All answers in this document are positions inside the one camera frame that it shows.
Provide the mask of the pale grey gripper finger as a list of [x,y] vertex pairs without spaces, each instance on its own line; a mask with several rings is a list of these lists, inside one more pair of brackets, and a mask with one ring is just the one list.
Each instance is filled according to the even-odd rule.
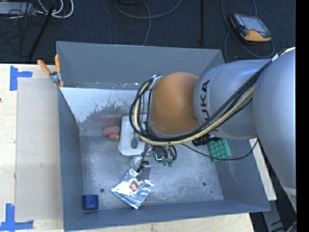
[[144,167],[144,156],[143,155],[135,155],[130,162],[130,166],[133,169],[143,168]]
[[149,179],[152,166],[148,163],[143,163],[139,168],[138,179]]

